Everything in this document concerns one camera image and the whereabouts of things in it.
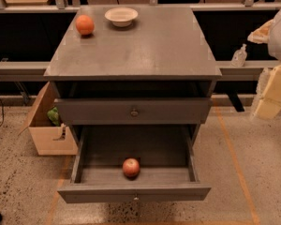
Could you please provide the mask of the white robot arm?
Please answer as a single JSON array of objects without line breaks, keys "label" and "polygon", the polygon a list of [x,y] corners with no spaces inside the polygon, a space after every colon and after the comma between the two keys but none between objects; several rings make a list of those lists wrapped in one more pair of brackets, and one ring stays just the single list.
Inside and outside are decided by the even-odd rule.
[{"label": "white robot arm", "polygon": [[[251,32],[248,41],[266,43],[271,57],[281,62],[281,9],[273,19]],[[281,111],[281,65],[273,69],[265,68],[259,75],[257,94],[251,113],[260,119],[273,119]]]}]

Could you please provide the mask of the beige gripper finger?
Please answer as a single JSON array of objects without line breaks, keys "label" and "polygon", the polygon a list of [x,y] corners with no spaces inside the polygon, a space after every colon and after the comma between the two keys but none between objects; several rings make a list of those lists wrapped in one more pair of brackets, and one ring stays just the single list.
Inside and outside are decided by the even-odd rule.
[{"label": "beige gripper finger", "polygon": [[260,28],[251,32],[250,35],[247,37],[247,40],[257,44],[262,44],[262,43],[267,44],[269,41],[270,27],[272,23],[273,20],[269,20],[266,23],[264,23]]},{"label": "beige gripper finger", "polygon": [[251,117],[275,118],[281,111],[281,65],[262,70],[251,105]]}]

